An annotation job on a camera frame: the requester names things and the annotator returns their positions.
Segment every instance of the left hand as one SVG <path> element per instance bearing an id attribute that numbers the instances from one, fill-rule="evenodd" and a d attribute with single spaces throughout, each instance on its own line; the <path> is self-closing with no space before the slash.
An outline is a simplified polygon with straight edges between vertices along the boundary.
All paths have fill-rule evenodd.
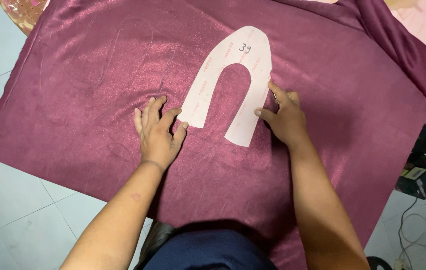
<path id="1" fill-rule="evenodd" d="M 188 123 L 182 122 L 174 135 L 171 135 L 171 124 L 174 117 L 181 113 L 181 109 L 172 108 L 160 120 L 160 110 L 164 103 L 166 96 L 159 99 L 152 97 L 143 113 L 138 108 L 134 109 L 134 125 L 141 140 L 141 163 L 154 164 L 162 172 L 178 155 L 188 127 Z"/>

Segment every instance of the black cable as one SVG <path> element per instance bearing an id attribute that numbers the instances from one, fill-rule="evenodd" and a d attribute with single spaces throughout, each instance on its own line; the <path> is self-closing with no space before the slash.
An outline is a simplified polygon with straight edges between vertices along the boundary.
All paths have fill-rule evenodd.
<path id="1" fill-rule="evenodd" d="M 401 228 L 403 227 L 403 216 L 405 215 L 405 213 L 408 211 L 408 210 L 410 210 L 416 203 L 417 203 L 417 201 L 418 201 L 418 198 L 416 198 L 415 199 L 415 201 L 414 201 L 414 203 L 410 206 L 410 207 L 408 207 L 408 209 L 407 210 L 405 210 L 405 212 L 403 212 L 403 214 L 401 215 L 401 224 L 400 224 L 400 229 L 398 230 L 398 238 L 400 238 L 400 246 L 401 246 L 401 249 L 402 249 L 402 251 L 405 253 L 405 255 L 407 256 L 407 259 L 408 259 L 408 262 L 409 262 L 409 264 L 410 264 L 410 270 L 413 270 L 413 266 L 411 265 L 411 261 L 410 261 L 410 257 L 408 256 L 408 253 L 407 253 L 407 251 L 405 250 L 405 248 L 403 247 L 403 242 L 402 242 L 402 240 L 401 240 L 401 236 L 400 236 L 400 232 L 401 232 Z"/>

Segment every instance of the right hand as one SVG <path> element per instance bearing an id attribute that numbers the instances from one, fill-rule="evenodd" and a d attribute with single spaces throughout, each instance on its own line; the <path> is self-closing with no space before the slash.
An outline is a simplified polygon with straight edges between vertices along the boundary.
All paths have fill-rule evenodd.
<path id="1" fill-rule="evenodd" d="M 305 114 L 300 109 L 300 99 L 297 92 L 286 93 L 276 84 L 269 82 L 268 88 L 276 95 L 280 105 L 277 114 L 265 108 L 255 110 L 255 115 L 265 120 L 275 136 L 289 149 L 294 148 L 302 140 L 308 139 Z"/>

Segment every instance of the pink fabric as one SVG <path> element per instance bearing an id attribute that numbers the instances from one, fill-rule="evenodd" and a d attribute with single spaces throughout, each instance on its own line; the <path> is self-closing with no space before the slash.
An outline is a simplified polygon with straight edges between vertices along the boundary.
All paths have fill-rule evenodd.
<path id="1" fill-rule="evenodd" d="M 108 201 L 140 160 L 134 108 L 161 95 L 163 111 L 180 107 L 216 44 L 254 26 L 365 245 L 426 119 L 426 46 L 382 1 L 282 2 L 52 1 L 0 100 L 0 162 Z M 249 80 L 241 65 L 224 70 L 150 217 L 239 221 L 279 268 L 304 269 L 287 149 L 262 120 L 248 148 L 223 137 Z M 265 107 L 277 109 L 272 95 Z"/>

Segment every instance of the u-shaped cutout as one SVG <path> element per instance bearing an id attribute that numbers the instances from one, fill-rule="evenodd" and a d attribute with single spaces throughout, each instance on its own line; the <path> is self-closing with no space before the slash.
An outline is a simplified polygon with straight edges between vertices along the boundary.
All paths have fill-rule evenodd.
<path id="1" fill-rule="evenodd" d="M 248 147 L 258 122 L 253 112 L 264 106 L 271 78 L 270 42 L 258 28 L 245 26 L 216 45 L 199 69 L 178 119 L 203 128 L 218 78 L 223 69 L 232 64 L 242 64 L 248 69 L 251 84 L 224 137 L 236 145 Z"/>

